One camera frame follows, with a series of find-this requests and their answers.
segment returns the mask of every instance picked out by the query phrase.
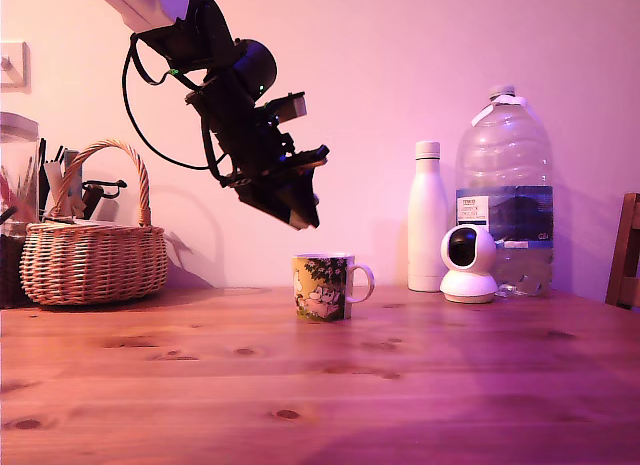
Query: bottle label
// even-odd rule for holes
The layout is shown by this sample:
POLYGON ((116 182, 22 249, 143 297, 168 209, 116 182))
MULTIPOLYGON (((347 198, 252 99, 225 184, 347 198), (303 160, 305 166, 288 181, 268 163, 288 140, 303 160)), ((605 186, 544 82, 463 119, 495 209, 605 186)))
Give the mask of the bottle label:
POLYGON ((553 187, 460 189, 456 222, 484 227, 498 248, 553 248, 553 187))

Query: wall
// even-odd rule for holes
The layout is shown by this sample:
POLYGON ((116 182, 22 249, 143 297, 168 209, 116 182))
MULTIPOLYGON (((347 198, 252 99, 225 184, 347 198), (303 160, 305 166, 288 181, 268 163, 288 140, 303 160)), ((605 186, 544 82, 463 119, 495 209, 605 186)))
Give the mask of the wall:
MULTIPOLYGON (((313 250, 353 251, 379 283, 404 283, 414 143, 441 141, 453 204, 458 141, 489 87, 513 83, 554 146, 554 286, 603 299, 622 194, 640 189, 640 0, 216 1, 234 36, 276 57, 267 98, 307 92, 309 115, 282 128, 298 149, 331 149, 316 171, 317 230, 296 232, 144 148, 120 91, 130 31, 102 0, 2 0, 2 38, 27 41, 32 60, 31 92, 3 93, 2 108, 39 121, 52 148, 118 137, 143 153, 174 284, 288 285, 289 257, 313 250)), ((166 65, 143 52, 159 77, 166 65)), ((171 82, 132 73, 134 113, 152 143, 203 164, 197 115, 171 82)), ((135 182, 117 151, 85 170, 135 182)), ((131 189, 118 205, 102 216, 133 223, 131 189)))

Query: wall plate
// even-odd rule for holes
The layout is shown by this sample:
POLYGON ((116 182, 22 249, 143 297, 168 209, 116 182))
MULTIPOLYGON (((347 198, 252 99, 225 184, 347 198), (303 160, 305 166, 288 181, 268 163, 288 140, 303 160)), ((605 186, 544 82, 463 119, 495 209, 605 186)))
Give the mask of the wall plate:
POLYGON ((21 89, 27 86, 27 44, 2 42, 2 88, 21 89))

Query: wooden table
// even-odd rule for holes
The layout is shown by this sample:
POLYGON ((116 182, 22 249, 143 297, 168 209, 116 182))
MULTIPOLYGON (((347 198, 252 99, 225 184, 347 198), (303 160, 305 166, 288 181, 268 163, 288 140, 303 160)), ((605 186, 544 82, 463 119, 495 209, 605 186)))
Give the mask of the wooden table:
POLYGON ((640 314, 380 287, 353 315, 289 289, 4 311, 2 463, 640 463, 640 314))

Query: ceramic mug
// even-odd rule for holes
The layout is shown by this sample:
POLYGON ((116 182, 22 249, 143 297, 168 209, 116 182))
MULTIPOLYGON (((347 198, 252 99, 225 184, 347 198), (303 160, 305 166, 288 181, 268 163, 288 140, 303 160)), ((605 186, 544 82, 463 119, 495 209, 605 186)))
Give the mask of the ceramic mug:
POLYGON ((351 305, 371 296, 375 279, 366 265, 355 263, 347 253, 308 253, 293 257, 293 295, 298 315, 331 322, 351 318, 351 305), (367 275, 369 289, 360 298, 353 297, 353 272, 367 275))

